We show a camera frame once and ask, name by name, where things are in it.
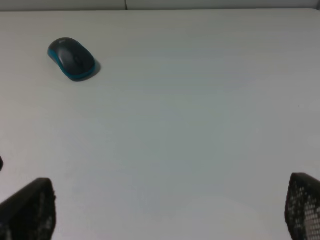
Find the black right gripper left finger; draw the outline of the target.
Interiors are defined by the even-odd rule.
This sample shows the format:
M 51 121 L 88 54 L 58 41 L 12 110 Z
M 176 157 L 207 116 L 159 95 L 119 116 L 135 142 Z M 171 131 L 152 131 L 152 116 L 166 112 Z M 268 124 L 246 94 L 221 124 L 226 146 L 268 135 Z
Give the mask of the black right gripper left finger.
M 0 204 L 2 240 L 51 240 L 56 195 L 49 178 L 37 178 Z

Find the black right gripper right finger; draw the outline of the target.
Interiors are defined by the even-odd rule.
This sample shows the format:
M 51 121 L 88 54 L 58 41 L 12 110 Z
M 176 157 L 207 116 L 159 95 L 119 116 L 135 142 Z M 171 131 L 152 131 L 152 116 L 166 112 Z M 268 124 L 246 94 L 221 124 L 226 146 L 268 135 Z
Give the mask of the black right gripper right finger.
M 320 181 L 306 173 L 290 176 L 284 211 L 293 240 L 320 238 Z

